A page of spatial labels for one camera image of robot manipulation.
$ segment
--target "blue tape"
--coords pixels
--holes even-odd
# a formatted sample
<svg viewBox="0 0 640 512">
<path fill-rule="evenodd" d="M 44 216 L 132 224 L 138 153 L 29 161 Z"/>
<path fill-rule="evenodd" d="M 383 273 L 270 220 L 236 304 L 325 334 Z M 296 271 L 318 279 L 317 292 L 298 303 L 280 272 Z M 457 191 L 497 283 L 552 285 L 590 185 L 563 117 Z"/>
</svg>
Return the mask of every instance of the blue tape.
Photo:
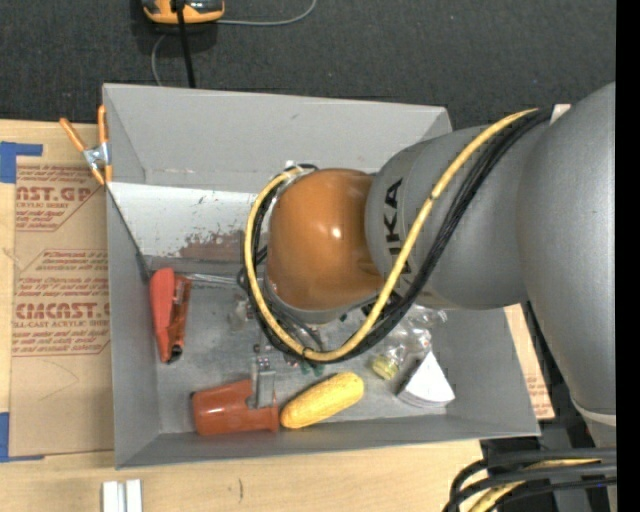
<svg viewBox="0 0 640 512">
<path fill-rule="evenodd" d="M 3 462 L 13 462 L 18 460 L 39 459 L 42 459 L 42 457 L 9 457 L 9 413 L 0 412 L 0 464 Z"/>
<path fill-rule="evenodd" d="M 0 183 L 16 182 L 16 158 L 18 155 L 42 156 L 42 144 L 0 142 Z"/>
</svg>

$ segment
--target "black floor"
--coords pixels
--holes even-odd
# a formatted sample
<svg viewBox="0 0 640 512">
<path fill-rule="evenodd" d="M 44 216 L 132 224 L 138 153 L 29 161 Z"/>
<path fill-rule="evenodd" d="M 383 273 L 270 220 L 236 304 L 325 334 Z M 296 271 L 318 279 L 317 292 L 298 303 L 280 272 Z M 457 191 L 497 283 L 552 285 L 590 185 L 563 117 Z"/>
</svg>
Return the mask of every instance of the black floor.
<svg viewBox="0 0 640 512">
<path fill-rule="evenodd" d="M 310 0 L 227 0 L 227 18 L 287 18 Z M 103 82 L 153 84 L 138 0 L 0 3 L 0 117 L 93 121 Z M 195 35 L 198 86 L 444 105 L 455 127 L 575 102 L 615 80 L 612 0 L 318 0 L 279 28 Z M 186 85 L 177 37 L 158 71 Z"/>
</svg>

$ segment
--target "white cable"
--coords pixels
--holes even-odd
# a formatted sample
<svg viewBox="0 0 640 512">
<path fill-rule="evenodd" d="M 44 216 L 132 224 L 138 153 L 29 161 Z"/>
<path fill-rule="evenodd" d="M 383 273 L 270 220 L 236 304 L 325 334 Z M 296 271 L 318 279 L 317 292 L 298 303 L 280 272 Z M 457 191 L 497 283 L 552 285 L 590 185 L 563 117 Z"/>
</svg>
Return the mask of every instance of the white cable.
<svg viewBox="0 0 640 512">
<path fill-rule="evenodd" d="M 156 41 L 156 44 L 153 45 L 153 50 L 151 50 L 151 72 L 153 73 L 153 78 L 155 78 L 156 83 L 161 87 L 162 82 L 160 81 L 160 76 L 158 75 L 158 69 L 156 66 L 156 55 L 158 53 L 158 48 L 160 48 L 160 45 L 162 44 L 162 41 L 164 41 L 165 37 L 167 37 L 167 34 L 161 35 Z"/>
<path fill-rule="evenodd" d="M 300 20 L 306 18 L 316 8 L 316 4 L 317 3 L 318 3 L 318 0 L 311 0 L 311 5 L 309 6 L 309 8 L 305 12 L 303 12 L 299 16 L 296 16 L 295 18 L 291 18 L 291 19 L 288 19 L 288 20 L 249 21 L 249 20 L 225 20 L 225 19 L 221 19 L 221 20 L 218 20 L 216 23 L 218 23 L 220 25 L 240 25 L 240 26 L 243 26 L 243 27 L 281 27 L 282 25 L 290 25 L 291 23 L 295 23 L 297 21 L 300 21 Z"/>
</svg>

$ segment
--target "yellow wire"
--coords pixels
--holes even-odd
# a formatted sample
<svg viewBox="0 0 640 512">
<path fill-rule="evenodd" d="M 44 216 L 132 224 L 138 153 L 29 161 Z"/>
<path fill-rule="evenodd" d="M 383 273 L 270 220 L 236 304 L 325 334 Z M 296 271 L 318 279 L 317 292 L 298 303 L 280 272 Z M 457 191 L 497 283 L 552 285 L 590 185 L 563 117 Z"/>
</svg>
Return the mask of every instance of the yellow wire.
<svg viewBox="0 0 640 512">
<path fill-rule="evenodd" d="M 543 467 L 557 467 L 557 466 L 578 466 L 581 464 L 591 464 L 593 462 L 600 462 L 600 459 L 559 459 L 559 460 L 543 460 L 527 466 L 525 469 L 537 469 Z M 495 506 L 497 501 L 505 494 L 510 493 L 516 487 L 524 484 L 525 481 L 512 482 L 508 484 L 492 487 L 482 497 L 476 501 L 468 512 L 489 512 Z"/>
<path fill-rule="evenodd" d="M 373 308 L 367 315 L 367 318 L 360 326 L 358 331 L 349 338 L 341 347 L 338 347 L 334 350 L 329 350 L 326 352 L 317 352 L 309 347 L 305 347 L 297 340 L 292 338 L 276 321 L 274 316 L 271 314 L 269 307 L 267 306 L 266 301 L 262 295 L 260 290 L 260 286 L 258 284 L 258 279 L 256 277 L 254 268 L 253 268 L 253 259 L 252 259 L 252 233 L 253 226 L 255 223 L 255 218 L 257 216 L 260 205 L 264 201 L 264 198 L 269 194 L 271 190 L 273 190 L 276 186 L 282 183 L 284 180 L 291 178 L 292 176 L 298 174 L 299 170 L 287 171 L 276 178 L 274 178 L 267 186 L 258 194 L 251 211 L 249 213 L 249 217 L 247 219 L 247 235 L 244 241 L 244 257 L 247 262 L 247 280 L 249 281 L 249 285 L 251 286 L 251 291 L 256 300 L 256 304 L 262 313 L 266 323 L 269 327 L 276 333 L 278 338 L 287 345 L 291 350 L 296 352 L 299 355 L 304 355 L 305 359 L 316 361 L 316 362 L 330 362 L 340 357 L 348 354 L 351 350 L 355 349 L 360 342 L 364 339 L 367 333 L 371 330 L 376 320 L 380 316 L 382 309 L 387 303 L 393 288 L 395 287 L 398 279 L 400 278 L 400 274 L 402 273 L 402 269 L 409 258 L 409 254 L 411 253 L 411 249 L 415 245 L 415 242 L 420 234 L 420 230 L 424 225 L 427 217 L 431 213 L 431 209 L 433 208 L 433 203 L 440 197 L 442 192 L 447 188 L 453 177 L 456 173 L 462 168 L 465 162 L 473 155 L 475 151 L 478 150 L 485 142 L 487 142 L 491 137 L 495 134 L 506 128 L 509 124 L 513 123 L 517 119 L 522 116 L 525 116 L 531 112 L 534 112 L 537 109 L 524 110 L 522 112 L 518 112 L 516 114 L 511 114 L 510 116 L 501 119 L 497 123 L 489 126 L 484 131 L 482 131 L 477 137 L 475 137 L 456 157 L 456 159 L 451 162 L 449 167 L 442 174 L 436 185 L 433 187 L 431 191 L 431 195 L 427 198 L 427 200 L 422 205 L 416 220 L 413 222 L 411 229 L 407 235 L 407 238 L 398 254 L 398 257 L 389 273 L 389 277 L 387 278 L 380 294 L 378 295 L 378 299 L 376 300 Z"/>
</svg>

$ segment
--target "black cable bundle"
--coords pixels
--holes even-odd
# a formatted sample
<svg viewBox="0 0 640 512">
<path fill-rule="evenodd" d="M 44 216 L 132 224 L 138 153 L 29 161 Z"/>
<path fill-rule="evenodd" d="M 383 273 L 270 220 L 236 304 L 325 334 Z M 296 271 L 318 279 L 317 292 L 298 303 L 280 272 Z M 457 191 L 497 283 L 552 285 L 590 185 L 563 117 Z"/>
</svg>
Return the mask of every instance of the black cable bundle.
<svg viewBox="0 0 640 512">
<path fill-rule="evenodd" d="M 485 178 L 489 175 L 491 170 L 495 167 L 497 162 L 502 158 L 502 156 L 518 141 L 522 136 L 528 133 L 530 130 L 540 125 L 541 123 L 547 121 L 551 117 L 551 109 L 546 109 L 543 111 L 533 111 L 530 114 L 524 116 L 521 119 L 516 120 L 512 123 L 508 128 L 506 128 L 500 134 L 500 140 L 491 144 L 482 155 L 478 158 L 478 160 L 473 165 L 473 168 L 465 178 L 462 186 L 456 193 L 454 201 L 451 205 L 451 208 L 443 221 L 443 224 L 438 232 L 438 235 L 427 254 L 424 262 L 420 266 L 420 269 L 417 272 L 417 275 L 414 281 L 411 283 L 409 290 L 407 293 L 401 297 L 397 293 L 390 297 L 388 305 L 384 308 L 378 322 L 371 329 L 371 331 L 365 336 L 362 342 L 351 352 L 348 354 L 337 358 L 330 363 L 337 363 L 341 361 L 346 361 L 355 356 L 362 354 L 363 352 L 369 350 L 374 345 L 379 343 L 387 334 L 389 334 L 393 328 L 398 324 L 398 322 L 402 319 L 402 317 L 409 310 L 411 305 L 415 302 L 416 298 L 420 294 L 420 291 L 424 288 L 427 283 L 429 277 L 431 276 L 433 270 L 436 267 L 444 249 L 451 239 L 456 227 L 458 226 L 464 212 L 467 210 L 467 207 L 475 197 L 478 189 L 484 182 Z M 281 184 L 277 188 L 271 191 L 269 196 L 263 201 L 258 215 L 256 217 L 256 222 L 254 224 L 254 232 L 253 232 L 253 261 L 254 265 L 257 266 L 258 261 L 262 261 L 264 258 L 264 254 L 259 254 L 259 244 L 260 244 L 260 231 L 262 227 L 262 222 L 264 217 L 273 201 L 273 198 L 278 193 L 278 190 L 283 185 Z M 250 287 L 246 286 L 246 269 L 241 271 L 241 274 L 238 276 L 238 282 L 242 288 L 247 291 L 249 299 L 251 301 L 252 306 L 257 312 L 258 323 L 265 333 L 265 336 L 269 341 L 279 350 L 295 356 L 300 359 L 304 359 L 303 355 L 299 355 L 287 347 L 278 336 L 272 331 L 272 329 L 266 324 L 264 319 L 262 318 L 255 302 L 255 297 L 251 292 Z M 273 315 L 279 320 L 283 320 L 285 315 L 282 311 L 277 307 L 276 304 L 270 304 Z M 287 323 L 295 323 L 299 328 L 303 331 L 308 332 L 310 328 L 299 322 L 295 318 L 288 315 L 288 321 L 283 321 L 285 325 Z"/>
<path fill-rule="evenodd" d="M 562 461 L 565 465 L 555 467 L 527 468 L 530 463 Z M 471 476 L 482 470 L 515 467 L 510 471 L 489 476 L 483 480 L 463 485 Z M 557 477 L 574 477 L 575 480 L 561 483 L 546 483 Z M 570 450 L 511 452 L 482 459 L 465 467 L 458 473 L 449 492 L 449 502 L 443 512 L 459 512 L 460 505 L 473 495 L 504 484 L 521 482 L 508 493 L 498 497 L 491 508 L 529 496 L 565 489 L 586 489 L 617 484 L 617 452 L 615 448 L 574 448 Z"/>
</svg>

